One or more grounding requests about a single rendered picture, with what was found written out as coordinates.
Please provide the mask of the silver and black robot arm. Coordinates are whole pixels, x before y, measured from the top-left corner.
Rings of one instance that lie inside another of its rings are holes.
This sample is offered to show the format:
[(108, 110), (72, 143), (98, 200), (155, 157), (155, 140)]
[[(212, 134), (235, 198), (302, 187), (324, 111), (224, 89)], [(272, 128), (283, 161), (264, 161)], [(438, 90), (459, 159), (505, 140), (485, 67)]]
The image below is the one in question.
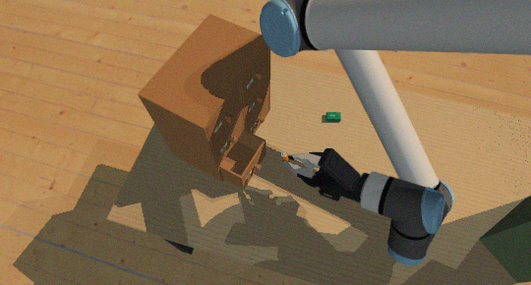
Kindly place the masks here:
[(531, 0), (270, 0), (260, 28), (280, 57), (346, 49), (334, 51), (399, 177), (371, 172), (361, 207), (391, 218), (387, 249), (396, 261), (421, 263), (454, 194), (377, 50), (531, 55)]

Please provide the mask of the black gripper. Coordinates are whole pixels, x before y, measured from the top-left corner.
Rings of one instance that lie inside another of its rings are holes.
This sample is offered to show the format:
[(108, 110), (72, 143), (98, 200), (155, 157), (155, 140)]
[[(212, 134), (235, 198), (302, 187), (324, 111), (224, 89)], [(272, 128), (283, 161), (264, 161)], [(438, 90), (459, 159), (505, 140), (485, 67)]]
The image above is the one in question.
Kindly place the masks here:
[[(282, 161), (282, 163), (292, 173), (302, 179), (307, 185), (314, 188), (319, 187), (319, 193), (321, 196), (339, 201), (340, 197), (345, 197), (354, 200), (355, 195), (355, 201), (360, 202), (363, 185), (370, 174), (362, 174), (357, 184), (357, 187), (355, 188), (356, 191), (347, 191), (318, 165), (322, 155), (323, 152), (308, 152), (287, 155), (289, 159), (300, 160), (307, 168), (301, 168), (298, 165), (292, 164), (290, 161)], [(319, 172), (315, 173), (316, 176), (313, 173), (314, 168), (320, 169)], [(328, 196), (324, 194), (327, 194)], [(332, 198), (329, 196), (332, 196)]]

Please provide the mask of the brown wooden drawer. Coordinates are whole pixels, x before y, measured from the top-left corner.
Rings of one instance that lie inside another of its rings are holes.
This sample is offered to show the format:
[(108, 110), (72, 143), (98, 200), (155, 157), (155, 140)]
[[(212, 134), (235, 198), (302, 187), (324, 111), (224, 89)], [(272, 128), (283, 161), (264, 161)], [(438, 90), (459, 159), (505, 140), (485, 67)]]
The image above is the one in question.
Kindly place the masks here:
[(213, 149), (218, 165), (221, 163), (231, 146), (238, 141), (238, 137), (244, 130), (243, 111), (238, 113), (227, 131)]
[(269, 69), (269, 47), (266, 46), (249, 71), (241, 80), (243, 102), (247, 101)]
[(241, 108), (240, 88), (237, 85), (206, 126), (212, 147), (216, 145)]
[(256, 170), (262, 168), (266, 140), (244, 130), (219, 165), (223, 179), (245, 190)]
[(269, 92), (269, 72), (266, 73), (258, 87), (250, 96), (246, 104), (244, 105), (246, 125), (253, 117), (257, 109), (264, 103), (265, 97)]
[(247, 125), (247, 131), (254, 134), (258, 126), (260, 125), (260, 123), (263, 123), (265, 121), (265, 116), (268, 111), (269, 111), (269, 94), (265, 98), (264, 103), (261, 104), (261, 106), (255, 113), (255, 115), (253, 116), (249, 124)]

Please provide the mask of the brown wooden chest of drawers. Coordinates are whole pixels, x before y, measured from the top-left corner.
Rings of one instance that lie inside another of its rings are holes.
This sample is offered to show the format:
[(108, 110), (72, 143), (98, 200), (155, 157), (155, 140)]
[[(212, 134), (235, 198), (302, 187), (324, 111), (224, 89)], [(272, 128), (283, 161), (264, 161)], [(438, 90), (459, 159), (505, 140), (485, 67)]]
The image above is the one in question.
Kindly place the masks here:
[(209, 14), (138, 93), (172, 153), (221, 182), (206, 127), (239, 85), (247, 131), (258, 85), (244, 104), (241, 80), (265, 48), (261, 34)]

